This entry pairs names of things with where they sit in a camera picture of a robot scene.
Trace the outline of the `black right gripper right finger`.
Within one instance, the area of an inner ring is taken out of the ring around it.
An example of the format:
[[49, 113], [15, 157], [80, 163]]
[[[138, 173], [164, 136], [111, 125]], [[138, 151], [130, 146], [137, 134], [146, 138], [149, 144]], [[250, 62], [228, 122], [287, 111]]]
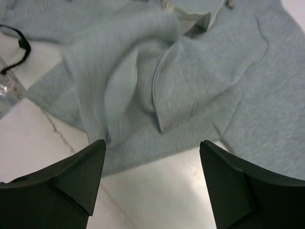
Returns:
[[205, 140], [200, 157], [218, 229], [303, 229], [305, 182], [269, 171]]

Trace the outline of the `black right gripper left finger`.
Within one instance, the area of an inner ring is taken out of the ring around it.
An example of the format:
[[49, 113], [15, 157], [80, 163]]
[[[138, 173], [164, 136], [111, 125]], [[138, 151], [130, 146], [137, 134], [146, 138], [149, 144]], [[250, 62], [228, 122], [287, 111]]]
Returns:
[[93, 215], [106, 152], [97, 140], [39, 171], [0, 184], [2, 229], [85, 229]]

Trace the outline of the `grey zip-up jacket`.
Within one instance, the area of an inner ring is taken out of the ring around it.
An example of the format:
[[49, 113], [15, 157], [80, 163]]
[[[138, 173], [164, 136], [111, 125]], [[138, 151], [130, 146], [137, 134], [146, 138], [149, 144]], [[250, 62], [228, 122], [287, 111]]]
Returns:
[[1, 31], [62, 60], [27, 97], [106, 142], [112, 174], [222, 141], [305, 177], [305, 34], [279, 0], [3, 0]]

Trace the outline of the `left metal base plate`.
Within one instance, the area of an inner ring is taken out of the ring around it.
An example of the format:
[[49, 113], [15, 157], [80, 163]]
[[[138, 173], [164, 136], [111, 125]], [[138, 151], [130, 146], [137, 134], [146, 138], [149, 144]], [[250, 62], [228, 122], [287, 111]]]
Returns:
[[0, 75], [0, 117], [4, 117], [25, 96], [26, 89], [15, 74], [9, 70]]

